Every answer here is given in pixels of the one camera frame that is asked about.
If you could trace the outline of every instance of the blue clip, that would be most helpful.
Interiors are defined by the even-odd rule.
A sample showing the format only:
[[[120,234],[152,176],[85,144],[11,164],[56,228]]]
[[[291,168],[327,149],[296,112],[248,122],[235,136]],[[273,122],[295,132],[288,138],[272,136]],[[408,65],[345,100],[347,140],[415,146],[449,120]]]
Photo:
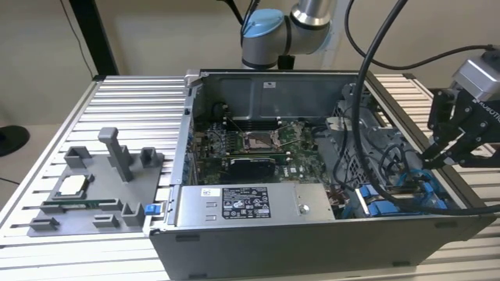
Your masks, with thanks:
[[[149,204],[144,209],[144,215],[160,215],[161,214],[161,206]]]

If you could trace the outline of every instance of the power supply label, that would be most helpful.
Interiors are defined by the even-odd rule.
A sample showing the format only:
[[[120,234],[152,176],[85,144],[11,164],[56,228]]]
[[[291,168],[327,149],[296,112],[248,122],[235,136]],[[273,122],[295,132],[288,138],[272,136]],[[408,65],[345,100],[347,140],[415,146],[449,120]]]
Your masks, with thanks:
[[[227,220],[271,218],[267,187],[221,189],[221,216]]]

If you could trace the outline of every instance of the black cable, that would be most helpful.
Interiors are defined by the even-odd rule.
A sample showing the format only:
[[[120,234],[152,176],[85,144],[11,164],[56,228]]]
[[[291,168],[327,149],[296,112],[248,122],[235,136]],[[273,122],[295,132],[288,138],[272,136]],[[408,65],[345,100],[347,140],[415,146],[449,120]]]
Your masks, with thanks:
[[[347,189],[349,191],[353,191],[353,188],[351,186],[348,186],[348,184],[341,181],[339,179],[339,176],[337,176],[337,170],[339,170],[339,167],[340,167],[340,163],[343,161],[343,158],[344,158],[344,154],[345,154],[345,149],[347,149],[347,139],[348,139],[348,131],[347,131],[347,124],[344,122],[344,136],[343,136],[343,144],[340,145],[340,151],[339,151],[339,159],[337,161],[335,162],[335,166],[333,166],[333,179],[335,181],[337,182],[337,184],[340,185],[340,187],[343,189]]]
[[[381,147],[379,147],[375,143],[373,143],[373,141],[369,139],[369,132],[371,132],[372,130],[369,130],[367,133],[365,133],[365,139],[367,139],[367,142],[368,142],[368,144],[371,145],[371,147],[380,153],[380,154],[383,154],[384,153],[384,148],[381,148]]]
[[[87,62],[87,59],[85,59],[85,55],[84,55],[84,49],[81,47],[81,41],[80,41],[79,35],[76,35],[75,28],[72,27],[69,16],[68,16],[68,11],[65,11],[65,6],[64,6],[64,3],[63,3],[63,0],[60,0],[60,3],[61,3],[61,6],[63,6],[63,11],[64,11],[65,19],[68,20],[68,23],[69,23],[72,34],[75,35],[76,41],[79,41],[79,48],[80,48],[81,58],[84,59],[84,63],[87,65],[87,69],[88,69],[88,72],[91,74],[91,79],[93,79],[92,70],[91,70],[91,67],[88,66],[88,62]]]
[[[251,0],[247,12],[244,13],[243,25],[241,25],[241,29],[240,29],[240,45],[243,45],[243,36],[244,36],[244,30],[245,30],[247,25],[248,25],[248,21],[252,17],[253,12],[257,9],[259,4],[260,4],[260,0]]]
[[[380,27],[380,30],[373,38],[373,42],[368,48],[367,57],[363,60],[360,72],[357,73],[357,81],[356,86],[353,89],[353,108],[352,108],[352,136],[353,136],[353,143],[356,148],[357,157],[360,160],[361,167],[364,171],[369,171],[369,165],[367,159],[364,158],[363,153],[363,144],[361,144],[361,131],[360,131],[360,105],[361,105],[361,94],[363,94],[363,82],[365,81],[367,72],[369,68],[369,64],[373,59],[373,55],[376,50],[380,46],[380,43],[384,39],[387,31],[403,9],[408,0],[399,0],[395,4],[395,7]],[[400,199],[395,198],[379,185],[376,182],[376,178],[371,173],[367,173],[367,178],[369,183],[376,190],[376,192],[381,195],[381,197],[388,200],[392,204],[395,204],[399,208],[409,211],[437,214],[437,215],[479,215],[479,214],[489,214],[500,212],[500,205],[493,205],[489,207],[479,207],[471,209],[459,209],[459,210],[449,210],[449,209],[440,209],[440,208],[431,208],[424,207],[415,204],[408,204],[407,202],[401,201]]]
[[[384,180],[385,180],[385,184],[389,184],[391,181],[389,181],[389,178],[388,178],[387,174],[384,173],[384,162],[385,162],[385,158],[389,156],[391,151],[392,151],[395,148],[397,148],[397,147],[399,147],[399,145],[391,145],[391,146],[387,148],[387,150],[384,151],[383,156],[381,156],[381,158],[380,158],[380,162],[379,162],[379,174],[380,174],[381,177],[384,178]]]
[[[16,182],[16,181],[13,181],[13,180],[9,180],[9,179],[4,179],[3,177],[0,177],[0,180],[7,181],[8,183],[13,183],[13,184],[20,185],[19,182]]]
[[[345,36],[347,36],[347,39],[349,40],[349,43],[353,47],[353,49],[356,50],[356,52],[361,55],[361,57],[367,57],[367,54],[365,52],[361,50],[361,48],[359,47],[359,45],[356,44],[356,42],[353,41],[353,38],[352,38],[352,35],[351,35],[351,28],[349,28],[349,15],[351,15],[351,9],[352,9],[352,4],[353,4],[353,0],[349,1],[349,4],[347,6],[347,12],[345,12],[345,18],[344,18],[344,28],[345,28]],[[372,64],[376,64],[377,66],[383,67],[383,68],[387,68],[387,69],[391,69],[391,70],[408,70],[408,69],[413,69],[413,68],[417,68],[420,66],[423,66],[424,64],[428,64],[428,63],[432,63],[433,61],[444,58],[444,57],[448,57],[453,54],[457,54],[457,53],[461,53],[461,52],[465,52],[465,51],[472,51],[472,50],[493,50],[493,45],[488,44],[488,45],[471,45],[471,46],[465,46],[465,47],[460,47],[460,48],[456,48],[453,50],[449,50],[417,63],[413,63],[413,64],[409,64],[407,66],[392,66],[389,64],[385,64],[385,63],[381,63],[379,62],[377,60],[372,59]]]
[[[229,6],[231,10],[233,11],[233,14],[235,14],[237,22],[240,23],[240,25],[243,25],[241,14],[240,14],[240,11],[237,10],[237,6],[235,4],[235,1],[233,0],[220,0],[220,1],[223,1],[224,3],[227,3],[227,5]]]

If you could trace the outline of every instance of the black pole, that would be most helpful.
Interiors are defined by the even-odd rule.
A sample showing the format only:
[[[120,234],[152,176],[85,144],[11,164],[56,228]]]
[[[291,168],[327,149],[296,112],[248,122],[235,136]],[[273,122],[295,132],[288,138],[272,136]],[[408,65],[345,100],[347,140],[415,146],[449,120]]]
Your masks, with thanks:
[[[119,75],[95,0],[69,0],[99,75]]]

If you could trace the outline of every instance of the metal slotted surface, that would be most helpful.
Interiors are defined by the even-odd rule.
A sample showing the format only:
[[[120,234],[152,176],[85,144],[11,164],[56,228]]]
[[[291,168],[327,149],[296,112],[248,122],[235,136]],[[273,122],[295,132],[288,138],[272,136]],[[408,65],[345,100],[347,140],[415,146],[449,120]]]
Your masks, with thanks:
[[[432,96],[416,80],[399,74],[377,76],[413,121],[429,136],[425,123]],[[64,134],[41,171],[3,226],[0,280],[168,280],[152,244],[143,234],[75,235],[27,238],[25,224],[39,210],[64,168],[63,153],[87,145],[104,153],[96,142],[100,126],[117,126],[119,139],[132,147],[155,146],[167,155],[156,200],[168,198],[171,159],[183,110],[183,80],[176,77],[109,77],[97,85],[95,97],[83,106],[75,126]],[[477,153],[491,155],[483,146]],[[487,204],[500,201],[500,169],[456,167]],[[363,270],[259,280],[499,280],[500,221],[464,242],[445,245],[416,268]]]

